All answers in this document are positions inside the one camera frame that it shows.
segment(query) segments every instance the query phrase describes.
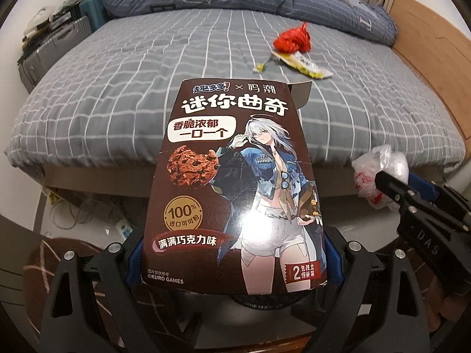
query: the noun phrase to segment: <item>chocolate chip cookie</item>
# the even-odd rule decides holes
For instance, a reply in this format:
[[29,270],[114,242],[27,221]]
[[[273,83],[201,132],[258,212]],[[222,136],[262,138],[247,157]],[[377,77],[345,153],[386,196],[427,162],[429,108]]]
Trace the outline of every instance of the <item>chocolate chip cookie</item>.
[[178,186],[204,186],[218,171],[218,157],[214,150],[197,154],[188,146],[178,147],[169,158],[167,171],[170,180]]

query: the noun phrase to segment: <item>plastic bag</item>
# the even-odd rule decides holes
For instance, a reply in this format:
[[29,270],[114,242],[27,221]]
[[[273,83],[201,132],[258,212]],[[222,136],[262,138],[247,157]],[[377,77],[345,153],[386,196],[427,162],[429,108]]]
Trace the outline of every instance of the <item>plastic bag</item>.
[[300,27],[283,32],[273,41],[273,46],[277,51],[289,54],[311,50],[311,36],[307,31],[307,24],[303,22]]
[[392,211],[399,209],[397,203],[376,189],[374,178],[378,172],[385,171],[407,184],[409,166],[402,152],[392,152],[389,144],[377,146],[352,161],[352,167],[355,170],[355,187],[360,198],[366,198],[368,203],[376,209],[385,206]]

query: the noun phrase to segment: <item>white shorts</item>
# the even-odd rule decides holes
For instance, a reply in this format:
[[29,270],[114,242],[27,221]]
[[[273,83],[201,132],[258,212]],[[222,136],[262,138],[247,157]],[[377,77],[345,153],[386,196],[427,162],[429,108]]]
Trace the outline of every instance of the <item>white shorts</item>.
[[304,256],[308,254],[304,227],[296,218],[288,220],[279,208],[258,205],[253,221],[245,222],[240,236],[242,260],[250,264],[255,256],[281,255],[288,247],[298,245]]

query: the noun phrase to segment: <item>white-haired anime girl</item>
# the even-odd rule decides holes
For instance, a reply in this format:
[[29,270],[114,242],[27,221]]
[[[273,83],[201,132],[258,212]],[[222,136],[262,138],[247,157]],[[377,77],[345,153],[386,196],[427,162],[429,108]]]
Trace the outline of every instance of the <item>white-haired anime girl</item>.
[[[251,147],[243,148],[247,143]],[[236,244],[221,246],[218,260],[239,246],[248,294],[270,294],[277,251],[285,281],[286,264],[316,260],[309,256],[307,238],[317,259],[323,257],[320,214],[298,216],[300,196],[307,187],[314,187],[316,195],[315,183],[306,180],[288,131],[268,118],[250,119],[245,133],[236,135],[217,154],[220,168],[211,184],[231,201],[232,215],[224,232],[237,239]],[[305,226],[312,223],[306,232]],[[286,284],[288,292],[309,288],[309,280]]]

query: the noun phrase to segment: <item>black robotic claw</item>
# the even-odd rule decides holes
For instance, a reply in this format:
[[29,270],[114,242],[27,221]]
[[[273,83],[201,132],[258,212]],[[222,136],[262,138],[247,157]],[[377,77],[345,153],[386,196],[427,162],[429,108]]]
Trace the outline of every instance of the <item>black robotic claw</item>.
[[447,293],[464,296],[471,290],[470,208],[458,192],[435,187],[434,203],[412,187],[379,172],[376,187],[399,203],[397,232],[433,270]]

